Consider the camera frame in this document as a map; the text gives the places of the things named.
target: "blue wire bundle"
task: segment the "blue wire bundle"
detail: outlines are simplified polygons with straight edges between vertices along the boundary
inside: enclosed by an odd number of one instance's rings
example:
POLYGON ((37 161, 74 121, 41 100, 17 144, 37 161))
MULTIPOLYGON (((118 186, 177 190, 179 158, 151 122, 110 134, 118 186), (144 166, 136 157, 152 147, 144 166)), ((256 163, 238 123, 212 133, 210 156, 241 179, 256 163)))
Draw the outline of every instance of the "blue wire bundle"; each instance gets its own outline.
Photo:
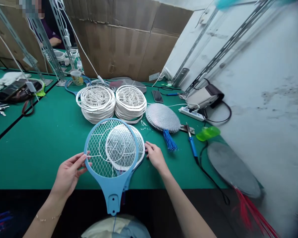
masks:
POLYGON ((174 140, 172 139, 168 130, 163 130, 163 137, 165 138, 165 141, 168 146, 168 150, 170 152, 178 150, 178 147, 177 147, 176 143, 174 142, 174 140))

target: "cardboard sheet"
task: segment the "cardboard sheet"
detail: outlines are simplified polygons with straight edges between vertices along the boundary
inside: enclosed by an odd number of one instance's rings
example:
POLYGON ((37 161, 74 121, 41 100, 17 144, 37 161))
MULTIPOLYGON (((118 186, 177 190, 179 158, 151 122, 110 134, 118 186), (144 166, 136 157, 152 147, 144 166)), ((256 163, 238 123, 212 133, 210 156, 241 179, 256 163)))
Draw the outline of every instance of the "cardboard sheet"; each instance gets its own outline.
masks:
MULTIPOLYGON (((161 72, 192 11, 151 0, 64 0, 83 49, 103 78, 149 81, 161 72)), ((85 74, 97 75, 78 46, 85 74)))
MULTIPOLYGON (((22 11, 15 6, 15 1, 12 0, 0 0, 0 8, 2 12, 5 14, 6 18, 14 28, 15 32, 18 34, 22 43, 25 45, 27 51, 38 61, 37 67, 41 72, 46 72, 44 57, 41 53, 40 47, 33 35, 32 31, 30 31, 27 21, 23 18, 22 11)), ((0 19, 0 35, 10 48, 14 57, 20 62, 21 67, 25 70, 33 70, 27 63, 23 61, 24 55, 21 48, 15 42, 12 37, 10 31, 4 25, 2 20, 0 19)), ((0 59, 8 68, 18 69, 18 66, 12 59, 10 53, 7 48, 4 46, 3 42, 0 40, 0 59)), ((49 64, 47 63, 47 68, 49 72, 52 72, 49 64)))

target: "green plastic cup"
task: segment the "green plastic cup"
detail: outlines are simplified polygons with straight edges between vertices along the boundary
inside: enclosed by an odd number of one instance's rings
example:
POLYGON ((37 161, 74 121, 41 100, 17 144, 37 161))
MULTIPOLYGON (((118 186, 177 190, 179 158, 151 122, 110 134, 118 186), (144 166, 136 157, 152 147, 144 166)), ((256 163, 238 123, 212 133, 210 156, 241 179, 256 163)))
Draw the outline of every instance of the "green plastic cup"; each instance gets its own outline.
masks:
POLYGON ((217 127, 203 127, 202 131, 199 132, 196 137, 200 141, 206 141, 218 136, 219 134, 221 134, 221 131, 217 127))

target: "green table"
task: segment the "green table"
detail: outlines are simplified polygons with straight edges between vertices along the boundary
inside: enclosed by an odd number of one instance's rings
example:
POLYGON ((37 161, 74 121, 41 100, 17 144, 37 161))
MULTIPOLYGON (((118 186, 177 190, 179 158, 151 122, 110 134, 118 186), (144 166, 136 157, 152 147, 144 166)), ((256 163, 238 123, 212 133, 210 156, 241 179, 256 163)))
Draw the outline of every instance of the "green table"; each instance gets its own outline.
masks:
MULTIPOLYGON (((147 87, 145 96, 153 103, 152 87, 147 87)), ((179 97, 163 96, 165 105, 184 103, 179 97)), ((203 123, 178 112, 181 106, 171 109, 178 115, 182 124, 188 122, 198 132, 203 123)), ((170 171, 183 189, 215 188, 201 169, 195 164, 188 135, 179 131, 173 135, 179 150, 170 153, 162 133, 153 130, 145 117, 135 127, 144 141, 157 144, 166 159, 170 171)), ((22 118, 0 140, 0 189, 50 189, 55 180, 58 166, 67 158, 82 152, 93 124, 82 115, 75 96, 63 87, 53 87, 48 97, 36 105, 36 112, 22 118)), ((214 140, 223 141, 218 136, 214 140)), ((204 143, 194 137, 199 152, 204 143)), ((227 185, 217 175, 204 153, 205 170, 221 188, 227 185)), ((86 173, 81 176, 78 189, 100 189, 94 178, 86 173)), ((135 171, 130 189, 164 188, 162 180, 150 161, 144 161, 135 171)))
MULTIPOLYGON (((3 71, 0 69, 0 78, 2 78, 2 76, 5 73, 7 73, 7 71, 3 71)), ((40 79, 38 74, 32 73, 31 75, 32 75, 31 78, 40 79)), ((53 79, 56 82, 56 78, 54 76, 44 75, 44 78, 53 79)), ((49 86, 45 87, 44 89, 45 92, 50 87, 52 87, 55 82, 52 82, 51 84, 49 84, 49 86)), ((7 116, 2 116, 0 114, 0 134, 22 115, 21 111, 22 111, 23 104, 24 104, 23 102, 17 103, 17 104, 10 104, 10 107, 4 110, 7 116)))

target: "woman's left hand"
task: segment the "woman's left hand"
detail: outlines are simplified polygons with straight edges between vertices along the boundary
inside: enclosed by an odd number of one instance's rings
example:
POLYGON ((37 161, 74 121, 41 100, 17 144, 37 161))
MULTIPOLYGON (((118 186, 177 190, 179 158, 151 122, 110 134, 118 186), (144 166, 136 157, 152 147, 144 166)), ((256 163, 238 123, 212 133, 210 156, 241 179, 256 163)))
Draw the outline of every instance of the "woman's left hand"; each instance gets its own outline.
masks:
POLYGON ((61 163, 51 190, 51 195, 67 200, 74 191, 79 177, 87 171, 86 154, 81 152, 61 163))

